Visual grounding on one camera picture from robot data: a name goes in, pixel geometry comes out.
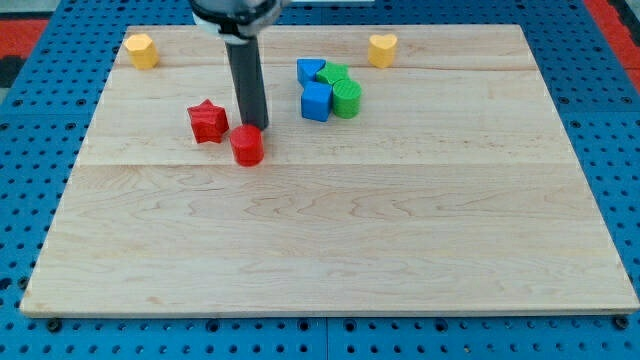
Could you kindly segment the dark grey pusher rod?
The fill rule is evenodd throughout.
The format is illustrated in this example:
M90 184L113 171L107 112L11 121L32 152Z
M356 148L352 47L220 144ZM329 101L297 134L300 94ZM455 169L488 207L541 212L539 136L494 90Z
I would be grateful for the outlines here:
M258 39L227 43L226 50L242 124L265 130L269 116Z

